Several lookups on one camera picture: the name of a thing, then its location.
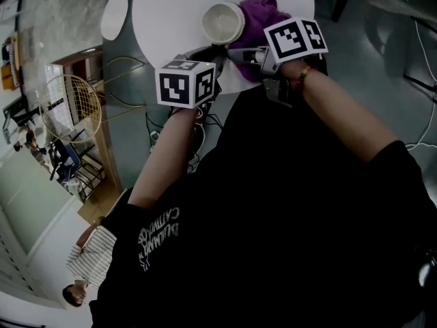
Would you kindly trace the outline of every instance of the white round table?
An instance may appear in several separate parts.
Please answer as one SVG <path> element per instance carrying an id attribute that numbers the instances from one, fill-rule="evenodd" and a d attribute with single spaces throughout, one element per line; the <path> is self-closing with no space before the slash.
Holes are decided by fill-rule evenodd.
<path id="1" fill-rule="evenodd" d="M 200 20 L 215 3 L 225 0 L 134 0 L 132 21 L 138 44 L 153 67 L 210 44 Z M 277 0 L 278 9 L 292 16 L 313 18 L 314 0 Z M 227 61 L 218 82 L 222 94 L 234 94 L 255 87 L 242 77 L 234 63 Z"/>

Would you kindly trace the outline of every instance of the striped shirt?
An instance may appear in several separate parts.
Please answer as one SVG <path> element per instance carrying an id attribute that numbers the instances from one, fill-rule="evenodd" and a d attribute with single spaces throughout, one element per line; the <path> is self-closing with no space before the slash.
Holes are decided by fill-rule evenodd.
<path id="1" fill-rule="evenodd" d="M 106 228 L 98 227 L 83 248 L 74 245 L 67 258 L 67 268 L 98 289 L 107 276 L 116 240 Z"/>

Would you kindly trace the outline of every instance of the white cup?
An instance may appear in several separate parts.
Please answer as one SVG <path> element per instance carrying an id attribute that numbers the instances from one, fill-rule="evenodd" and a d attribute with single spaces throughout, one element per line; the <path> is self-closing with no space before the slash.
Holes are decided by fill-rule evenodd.
<path id="1" fill-rule="evenodd" d="M 201 19 L 205 36 L 216 45 L 231 44 L 242 34 L 245 19 L 243 11 L 235 3 L 216 3 Z"/>

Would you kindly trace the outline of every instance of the person in striped shirt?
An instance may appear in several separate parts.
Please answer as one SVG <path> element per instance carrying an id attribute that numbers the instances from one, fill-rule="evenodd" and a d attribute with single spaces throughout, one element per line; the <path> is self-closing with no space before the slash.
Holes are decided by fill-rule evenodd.
<path id="1" fill-rule="evenodd" d="M 63 289 L 62 295 L 70 305 L 80 307 L 87 288 L 98 290 L 106 278 L 117 240 L 117 215 L 127 204 L 131 191 L 121 196 L 112 213 L 106 218 L 100 217 L 82 233 L 68 255 L 66 266 L 76 280 Z"/>

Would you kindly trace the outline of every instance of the purple cloth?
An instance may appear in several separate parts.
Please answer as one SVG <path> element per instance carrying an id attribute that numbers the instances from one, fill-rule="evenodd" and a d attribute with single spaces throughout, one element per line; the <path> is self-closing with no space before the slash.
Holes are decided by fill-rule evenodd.
<path id="1" fill-rule="evenodd" d="M 230 49 L 267 45 L 264 29 L 291 17 L 278 11 L 276 0 L 244 0 L 240 3 L 240 8 L 246 18 L 246 25 L 238 40 L 229 46 Z M 237 64 L 237 68 L 245 79 L 253 83 L 259 81 L 259 66 Z"/>

